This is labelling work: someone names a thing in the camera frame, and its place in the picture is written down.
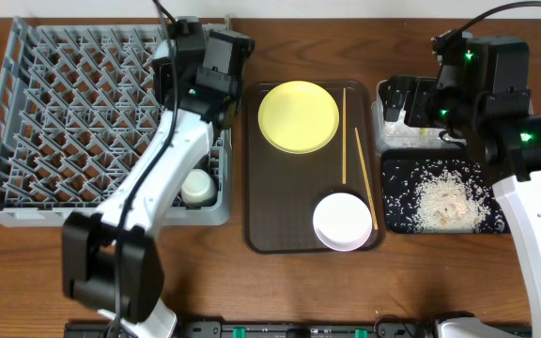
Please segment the white cup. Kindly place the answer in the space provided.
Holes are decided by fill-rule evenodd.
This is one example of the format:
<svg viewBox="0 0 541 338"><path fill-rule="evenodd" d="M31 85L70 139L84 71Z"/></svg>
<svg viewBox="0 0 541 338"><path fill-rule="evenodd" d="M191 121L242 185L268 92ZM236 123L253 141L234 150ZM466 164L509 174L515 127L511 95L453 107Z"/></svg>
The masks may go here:
<svg viewBox="0 0 541 338"><path fill-rule="evenodd" d="M202 169L193 169L183 182L181 200L187 207L209 207L216 201L217 187Z"/></svg>

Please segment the white bowl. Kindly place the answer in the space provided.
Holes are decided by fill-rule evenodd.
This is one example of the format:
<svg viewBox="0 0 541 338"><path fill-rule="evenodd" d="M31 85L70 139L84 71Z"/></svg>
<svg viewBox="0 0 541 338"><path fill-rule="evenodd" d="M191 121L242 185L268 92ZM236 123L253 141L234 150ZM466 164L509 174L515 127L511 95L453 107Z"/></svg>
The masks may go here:
<svg viewBox="0 0 541 338"><path fill-rule="evenodd" d="M317 238L337 252L361 248L373 232L369 207L356 195L346 192L332 193L320 200L312 223Z"/></svg>

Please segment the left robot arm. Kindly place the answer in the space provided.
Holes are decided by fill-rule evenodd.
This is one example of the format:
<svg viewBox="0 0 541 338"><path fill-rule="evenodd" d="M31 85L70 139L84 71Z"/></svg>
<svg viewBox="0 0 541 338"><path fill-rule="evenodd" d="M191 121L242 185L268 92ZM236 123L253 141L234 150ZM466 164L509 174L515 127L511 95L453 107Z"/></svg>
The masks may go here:
<svg viewBox="0 0 541 338"><path fill-rule="evenodd" d="M61 227L62 289L112 317L103 337L170 337L177 316L161 298L156 238L188 174L231 128L255 41L197 20L162 20L154 54L162 105L154 138L130 173L91 215L73 211Z"/></svg>

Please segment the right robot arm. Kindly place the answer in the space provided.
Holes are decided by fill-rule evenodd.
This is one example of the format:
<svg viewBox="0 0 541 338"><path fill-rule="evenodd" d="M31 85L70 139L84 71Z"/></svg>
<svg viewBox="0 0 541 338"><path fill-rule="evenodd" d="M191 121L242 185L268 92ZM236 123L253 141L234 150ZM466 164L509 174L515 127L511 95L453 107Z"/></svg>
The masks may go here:
<svg viewBox="0 0 541 338"><path fill-rule="evenodd" d="M541 115L528 87L530 50L516 37L434 39L435 78L395 75L377 86L375 111L385 125L426 145L420 128L443 129L466 144L493 190L512 234L541 337Z"/></svg>

